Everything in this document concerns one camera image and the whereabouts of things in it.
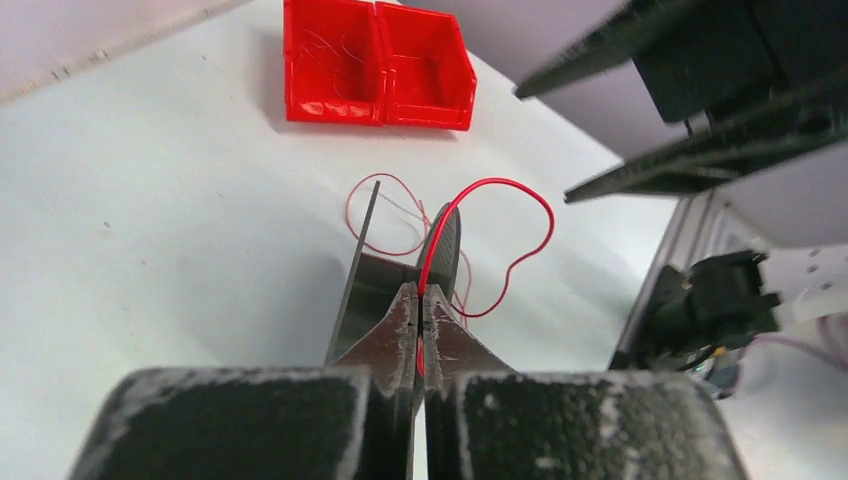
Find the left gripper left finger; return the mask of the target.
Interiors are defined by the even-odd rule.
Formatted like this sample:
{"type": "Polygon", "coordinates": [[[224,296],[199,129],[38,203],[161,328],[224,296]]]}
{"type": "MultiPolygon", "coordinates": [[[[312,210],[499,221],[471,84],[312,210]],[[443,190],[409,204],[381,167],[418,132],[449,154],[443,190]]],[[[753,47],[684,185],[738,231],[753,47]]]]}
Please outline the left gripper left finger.
{"type": "Polygon", "coordinates": [[[417,287],[320,368],[151,368],[103,403],[73,479],[408,479],[417,287]]]}

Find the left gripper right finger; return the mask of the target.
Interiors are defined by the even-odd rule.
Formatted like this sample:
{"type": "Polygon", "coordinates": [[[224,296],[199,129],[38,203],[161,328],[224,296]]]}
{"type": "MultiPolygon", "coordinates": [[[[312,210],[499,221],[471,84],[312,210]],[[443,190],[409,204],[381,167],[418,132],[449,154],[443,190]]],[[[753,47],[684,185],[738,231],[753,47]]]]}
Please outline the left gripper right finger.
{"type": "Polygon", "coordinates": [[[718,408],[688,376],[512,370],[422,298],[432,479],[744,479],[718,408]]]}

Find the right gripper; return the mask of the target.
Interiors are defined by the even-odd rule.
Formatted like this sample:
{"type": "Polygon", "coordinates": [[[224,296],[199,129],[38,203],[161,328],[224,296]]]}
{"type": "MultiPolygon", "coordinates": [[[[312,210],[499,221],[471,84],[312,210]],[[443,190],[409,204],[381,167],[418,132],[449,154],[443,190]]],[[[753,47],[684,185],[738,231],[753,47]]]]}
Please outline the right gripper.
{"type": "Polygon", "coordinates": [[[629,1],[514,95],[537,97],[632,57],[666,123],[704,110],[727,116],[799,88],[628,160],[566,191],[567,204],[697,195],[847,140],[847,74],[837,72],[847,66],[844,1],[629,1]]]}

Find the dark grey spool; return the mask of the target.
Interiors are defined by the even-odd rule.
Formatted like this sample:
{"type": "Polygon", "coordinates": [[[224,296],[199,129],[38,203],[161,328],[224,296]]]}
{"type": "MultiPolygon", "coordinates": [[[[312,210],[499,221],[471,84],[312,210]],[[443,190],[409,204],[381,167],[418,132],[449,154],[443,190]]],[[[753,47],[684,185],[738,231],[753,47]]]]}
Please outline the dark grey spool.
{"type": "Polygon", "coordinates": [[[448,213],[442,208],[436,219],[430,219],[423,203],[403,181],[392,174],[378,173],[363,178],[353,187],[344,207],[344,219],[357,245],[328,346],[327,365],[337,361],[382,320],[402,285],[419,279],[427,249],[431,246],[436,248],[436,253],[427,282],[438,285],[448,301],[455,300],[459,307],[464,305],[465,297],[455,289],[459,267],[467,262],[460,248],[462,223],[457,210],[448,213]],[[406,251],[390,252],[366,241],[377,200],[383,197],[380,193],[383,179],[402,187],[415,207],[407,213],[423,225],[422,240],[406,251]],[[371,187],[371,195],[361,225],[355,227],[351,220],[351,203],[354,194],[366,185],[371,187]]]}

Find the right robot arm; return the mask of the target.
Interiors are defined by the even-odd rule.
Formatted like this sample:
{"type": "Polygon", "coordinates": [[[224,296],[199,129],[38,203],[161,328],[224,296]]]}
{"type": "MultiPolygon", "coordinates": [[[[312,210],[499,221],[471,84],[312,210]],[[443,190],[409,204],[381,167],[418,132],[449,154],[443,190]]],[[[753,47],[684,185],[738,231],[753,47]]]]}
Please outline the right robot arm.
{"type": "MultiPolygon", "coordinates": [[[[707,123],[572,187],[568,204],[696,196],[847,138],[843,1],[629,1],[514,93],[537,97],[626,62],[663,121],[707,123]]],[[[718,351],[776,331],[764,258],[745,249],[662,266],[610,368],[711,373],[718,351]]]]}

